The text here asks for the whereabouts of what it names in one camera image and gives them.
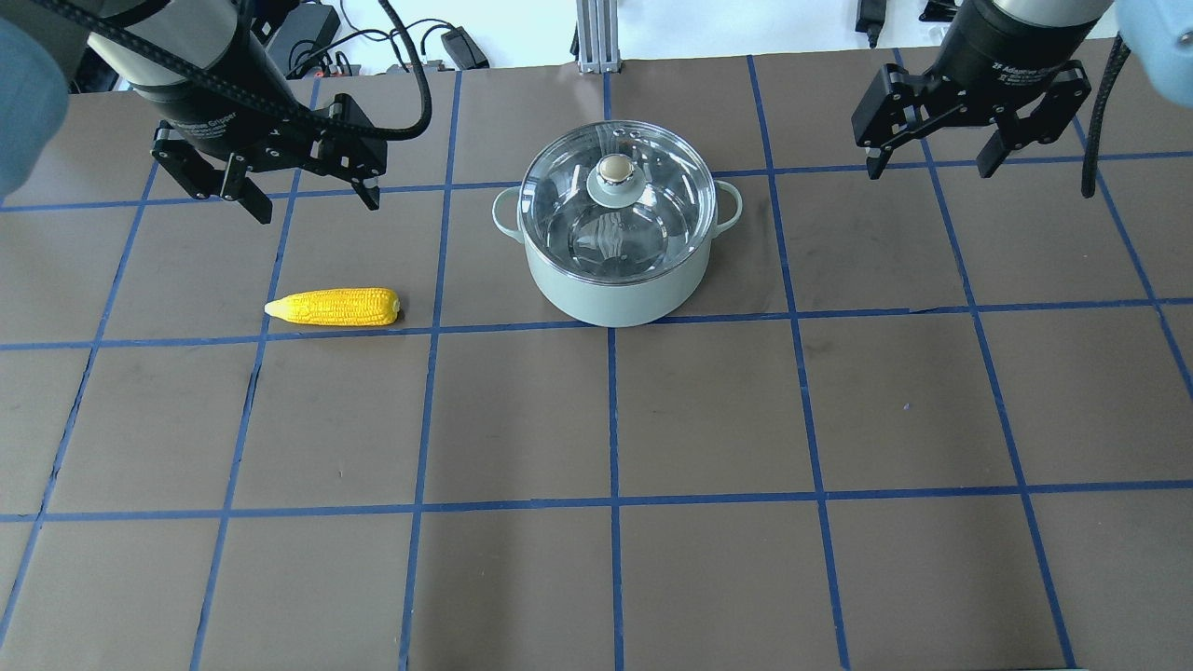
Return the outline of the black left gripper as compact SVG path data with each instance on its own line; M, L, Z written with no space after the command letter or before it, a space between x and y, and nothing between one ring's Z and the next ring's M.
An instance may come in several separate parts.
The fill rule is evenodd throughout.
M293 91L251 31L252 14L251 1L103 1L98 11L128 33L239 90L284 110L295 107ZM152 156L192 199L235 202L259 224L271 222L273 205L251 180L251 170L299 165L309 153L305 128L231 101L100 33L91 33L87 43L157 109L163 121L157 123ZM319 112L354 127L373 127L347 93L338 93ZM223 170L210 164L228 156ZM308 171L350 184L372 213L381 207L377 180L387 167L387 142L341 130L319 133L308 158Z

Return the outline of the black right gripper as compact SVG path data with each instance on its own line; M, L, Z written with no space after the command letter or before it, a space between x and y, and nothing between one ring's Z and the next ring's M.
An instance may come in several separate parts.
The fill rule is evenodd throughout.
M1074 59L1099 1L964 1L923 74L882 64L851 115L877 180L896 149L938 127L995 127L976 158L990 178L1026 144L1052 144L1092 94Z

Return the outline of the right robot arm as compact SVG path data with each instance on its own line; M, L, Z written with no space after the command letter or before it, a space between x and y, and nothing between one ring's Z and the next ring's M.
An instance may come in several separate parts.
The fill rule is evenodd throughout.
M852 113L873 180L894 152L942 128L993 128L979 177L1027 144L1051 144L1094 99L1082 192L1095 190L1099 133L1121 67L1138 57L1152 90L1192 93L1188 1L964 1L921 74L888 63Z

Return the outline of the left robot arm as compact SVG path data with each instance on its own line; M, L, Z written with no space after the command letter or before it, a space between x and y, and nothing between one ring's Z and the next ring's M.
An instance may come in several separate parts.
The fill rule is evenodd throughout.
M69 80L93 50L157 110L152 156L192 199L235 202L268 224L271 199L252 176L301 170L350 183L370 210L379 207L384 142L304 127L293 118L297 98L256 38L247 1L81 1L78 7L204 74L277 103L282 113L204 88L47 6L5 1L4 196L33 177L64 123Z

